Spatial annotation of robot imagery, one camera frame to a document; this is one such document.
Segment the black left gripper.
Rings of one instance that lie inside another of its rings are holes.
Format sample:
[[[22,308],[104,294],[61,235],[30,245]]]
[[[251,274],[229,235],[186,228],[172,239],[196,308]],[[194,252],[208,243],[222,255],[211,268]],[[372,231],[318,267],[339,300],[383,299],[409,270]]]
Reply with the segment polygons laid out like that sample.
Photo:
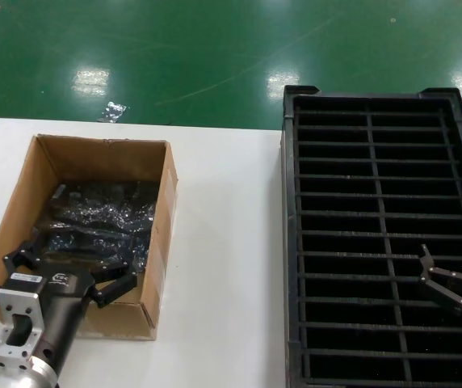
[[[15,250],[2,257],[8,276],[19,268],[45,279],[39,294],[44,318],[44,333],[37,344],[36,355],[52,369],[61,370],[71,344],[91,299],[104,308],[135,289],[137,270],[132,262],[103,264],[90,271],[68,264],[50,264],[41,255],[47,232],[35,230]],[[107,283],[101,289],[95,284]]]

